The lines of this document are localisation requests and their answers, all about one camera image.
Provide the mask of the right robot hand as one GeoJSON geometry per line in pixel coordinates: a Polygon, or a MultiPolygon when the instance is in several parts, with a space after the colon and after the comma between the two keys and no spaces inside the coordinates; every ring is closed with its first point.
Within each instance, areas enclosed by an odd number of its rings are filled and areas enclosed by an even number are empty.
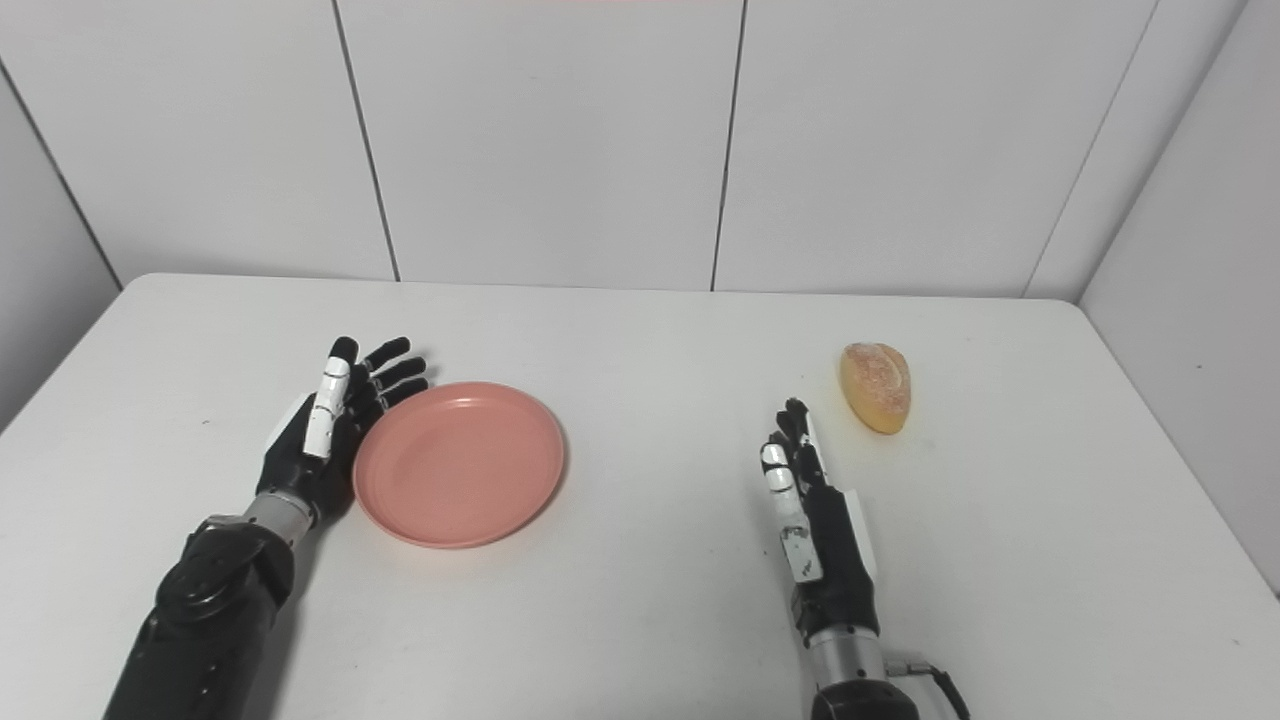
{"type": "Polygon", "coordinates": [[[829,480],[800,398],[787,398],[774,421],[759,457],[794,580],[795,626],[805,641],[831,628],[878,635],[876,562],[860,501],[829,480]]]}

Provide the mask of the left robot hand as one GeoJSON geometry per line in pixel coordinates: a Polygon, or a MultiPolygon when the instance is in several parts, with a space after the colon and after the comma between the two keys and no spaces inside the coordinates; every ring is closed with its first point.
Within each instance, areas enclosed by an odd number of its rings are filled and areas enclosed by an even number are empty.
{"type": "Polygon", "coordinates": [[[428,389],[428,364],[407,337],[367,354],[342,336],[305,397],[269,445],[257,493],[300,503],[312,524],[342,515],[355,500],[352,473],[360,446],[392,409],[428,389]]]}

